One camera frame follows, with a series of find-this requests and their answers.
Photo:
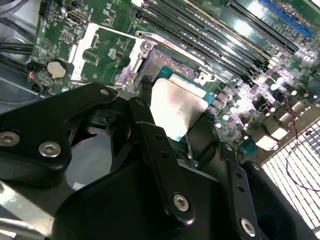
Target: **metal plate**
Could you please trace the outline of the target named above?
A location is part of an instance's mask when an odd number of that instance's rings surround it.
[[[173,140],[179,141],[207,108],[205,100],[165,78],[159,78],[152,88],[154,122]]]

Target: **blue pcie slot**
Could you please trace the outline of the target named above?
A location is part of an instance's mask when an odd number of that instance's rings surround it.
[[[284,11],[282,11],[280,8],[278,8],[276,5],[274,5],[269,0],[259,0],[263,4],[265,4],[267,7],[269,7],[271,10],[273,10],[276,14],[278,14],[283,20],[285,20],[291,27],[293,27],[295,30],[297,30],[299,33],[304,35],[305,37],[312,37],[313,34],[308,31],[307,28],[302,26],[301,24],[297,23],[294,19],[292,19],[290,16],[288,16]]]

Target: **motherboard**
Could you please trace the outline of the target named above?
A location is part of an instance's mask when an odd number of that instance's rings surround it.
[[[313,0],[42,0],[32,61],[54,95],[91,82],[136,94],[147,77],[171,139],[205,113],[250,155],[276,150],[320,97],[319,56]],[[183,114],[167,122],[168,109]]]

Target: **red wire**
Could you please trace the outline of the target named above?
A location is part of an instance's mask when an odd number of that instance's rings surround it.
[[[291,107],[291,105],[286,102],[287,106],[290,108],[291,110],[291,116],[292,116],[292,119],[293,119],[293,128],[294,128],[294,133],[295,133],[295,139],[296,139],[296,143],[295,145],[291,148],[291,151],[289,152],[288,154],[288,157],[285,158],[285,161],[286,161],[286,164],[285,164],[285,170],[286,170],[286,174],[289,176],[289,178],[294,182],[295,185],[299,186],[300,188],[303,188],[305,190],[311,190],[311,191],[314,191],[314,192],[320,192],[320,190],[317,190],[317,189],[314,189],[314,188],[310,188],[310,187],[307,187],[307,186],[304,186],[302,184],[299,184],[296,180],[294,180],[294,178],[291,176],[290,172],[289,172],[289,157],[291,155],[292,152],[294,152],[296,150],[296,147],[297,147],[297,144],[298,144],[298,130],[297,130],[297,125],[296,125],[296,119],[295,119],[295,113]]]

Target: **perforated metal panel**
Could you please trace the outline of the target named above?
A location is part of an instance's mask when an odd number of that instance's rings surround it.
[[[295,139],[281,149],[262,167],[320,238],[320,121],[303,132],[298,141]],[[298,186],[292,179],[301,186],[318,191]]]

